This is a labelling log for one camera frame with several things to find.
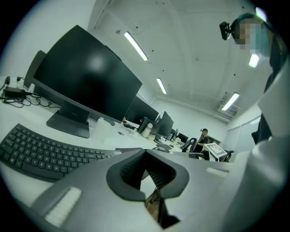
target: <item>dark clothing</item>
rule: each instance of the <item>dark clothing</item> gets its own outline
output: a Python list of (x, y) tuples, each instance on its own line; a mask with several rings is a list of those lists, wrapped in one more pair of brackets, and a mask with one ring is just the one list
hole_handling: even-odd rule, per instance
[[(199, 143), (208, 143), (208, 137), (207, 137), (207, 136), (203, 137), (203, 138), (199, 141)], [(195, 152), (195, 153), (200, 153), (200, 152), (202, 151), (202, 149), (203, 149), (203, 146), (196, 145), (196, 147), (195, 147), (195, 149), (193, 150), (193, 152)]]
[[(288, 50), (282, 40), (278, 39), (276, 36), (273, 37), (271, 54), (270, 54), (270, 66), (272, 67), (273, 73), (269, 76), (264, 93), (271, 86), (277, 74), (283, 67), (285, 60), (288, 55)], [(259, 122), (258, 130), (252, 133), (252, 137), (254, 139), (255, 144), (260, 141), (267, 140), (272, 136), (270, 128), (263, 116), (261, 115), (261, 119)]]

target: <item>black monitor screen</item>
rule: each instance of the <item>black monitor screen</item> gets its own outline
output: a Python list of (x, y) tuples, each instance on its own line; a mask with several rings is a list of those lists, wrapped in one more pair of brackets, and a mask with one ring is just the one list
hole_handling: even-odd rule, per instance
[(79, 26), (49, 50), (34, 78), (119, 121), (142, 85), (107, 46)]
[(134, 98), (130, 108), (125, 115), (129, 121), (136, 124), (141, 124), (140, 120), (142, 120), (144, 117), (155, 121), (157, 116), (158, 112), (138, 97)]
[(189, 139), (188, 137), (186, 137), (185, 135), (181, 133), (179, 133), (177, 137), (180, 138), (180, 140), (184, 143), (186, 143), (186, 141)]
[(173, 121), (166, 112), (164, 112), (161, 122), (159, 124), (160, 126), (159, 126), (158, 134), (163, 135), (165, 137), (169, 137), (172, 126), (173, 126)]

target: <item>power adapter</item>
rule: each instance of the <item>power adapter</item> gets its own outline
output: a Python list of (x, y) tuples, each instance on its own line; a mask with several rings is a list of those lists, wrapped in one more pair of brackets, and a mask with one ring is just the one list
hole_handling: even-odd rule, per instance
[(26, 99), (26, 95), (29, 95), (29, 92), (26, 92), (24, 89), (17, 89), (12, 87), (6, 87), (5, 97), (12, 99)]

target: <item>keyboard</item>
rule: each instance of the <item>keyboard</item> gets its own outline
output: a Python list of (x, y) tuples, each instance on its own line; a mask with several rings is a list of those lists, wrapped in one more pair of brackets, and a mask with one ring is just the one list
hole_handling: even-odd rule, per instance
[(169, 146), (169, 145), (167, 145), (167, 144), (157, 144), (157, 146), (158, 146), (158, 147), (163, 147), (163, 148), (166, 149), (166, 150), (171, 150), (171, 149), (172, 149), (172, 147)]
[(16, 125), (0, 143), (0, 161), (28, 176), (55, 182), (76, 168), (115, 156), (113, 150), (96, 150), (61, 143)]

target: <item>face mask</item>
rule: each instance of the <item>face mask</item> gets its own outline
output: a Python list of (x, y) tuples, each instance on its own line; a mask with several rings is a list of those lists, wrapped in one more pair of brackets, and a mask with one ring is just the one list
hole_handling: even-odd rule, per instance
[(270, 56), (269, 37), (267, 29), (262, 24), (251, 25), (250, 28), (250, 52), (256, 54), (260, 60)]

